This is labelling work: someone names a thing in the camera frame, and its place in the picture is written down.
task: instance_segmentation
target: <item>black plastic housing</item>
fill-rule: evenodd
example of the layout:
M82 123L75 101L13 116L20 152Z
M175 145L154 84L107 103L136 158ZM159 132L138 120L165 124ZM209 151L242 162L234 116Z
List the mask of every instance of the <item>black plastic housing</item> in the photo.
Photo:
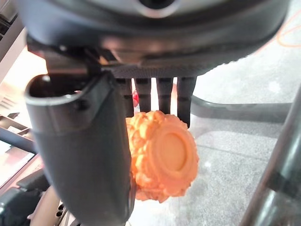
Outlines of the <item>black plastic housing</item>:
M87 226L123 226L135 193L121 96L111 73L88 81L40 75L26 89L36 147L47 178Z
M289 0L229 0L161 19L130 16L89 1L16 0L29 34L46 45L99 46L126 67L117 78L193 77L238 60L281 26Z

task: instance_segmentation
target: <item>metal tube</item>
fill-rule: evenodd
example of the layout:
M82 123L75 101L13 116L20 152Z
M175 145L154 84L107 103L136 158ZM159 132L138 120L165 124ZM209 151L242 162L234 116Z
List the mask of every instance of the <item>metal tube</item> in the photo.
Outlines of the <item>metal tube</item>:
M301 225L301 88L240 225Z
M191 97L191 113L202 118L284 123L291 103L218 104Z
M9 127L14 127L21 130L18 134L8 130ZM29 133L29 129L16 121L0 115L0 141L11 144L24 151L36 154L33 141L24 135Z

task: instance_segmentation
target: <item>metal bar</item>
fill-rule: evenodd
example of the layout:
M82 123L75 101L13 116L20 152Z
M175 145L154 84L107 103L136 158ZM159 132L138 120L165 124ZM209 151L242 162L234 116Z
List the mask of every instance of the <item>metal bar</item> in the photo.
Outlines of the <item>metal bar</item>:
M177 104L178 117L190 127L191 96L196 86L196 77L178 78L177 82Z
M164 114L170 114L171 91L173 89L173 78L157 78L157 91L159 110Z
M0 127L0 140L24 151L34 153L33 141Z
M132 80L131 79L116 79L119 85L121 95L123 95L123 102L126 112L126 117L134 116L133 94L132 94Z
M151 110L151 79L135 79L141 112Z
M0 126L5 129L8 129L9 127L14 127L19 130L27 129L26 126L2 115L0 115Z
M0 41L0 82L26 45L22 40L24 37L19 36L23 29L21 19L17 17Z
M191 97L191 113L201 118L284 123L291 105L217 104Z
M301 88L241 226L301 225Z

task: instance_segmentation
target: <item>red object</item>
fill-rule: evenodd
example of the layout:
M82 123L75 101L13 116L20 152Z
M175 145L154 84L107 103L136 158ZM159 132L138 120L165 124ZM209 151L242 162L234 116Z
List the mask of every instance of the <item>red object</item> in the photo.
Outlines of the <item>red object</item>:
M133 104L134 107L137 107L139 104L139 96L136 90L133 92Z

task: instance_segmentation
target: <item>orange textured knob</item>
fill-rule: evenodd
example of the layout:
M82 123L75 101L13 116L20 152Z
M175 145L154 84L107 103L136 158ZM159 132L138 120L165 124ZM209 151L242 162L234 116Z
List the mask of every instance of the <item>orange textured knob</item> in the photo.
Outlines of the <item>orange textured knob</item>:
M136 199L183 196L198 173L197 147L187 125L160 111L127 118Z

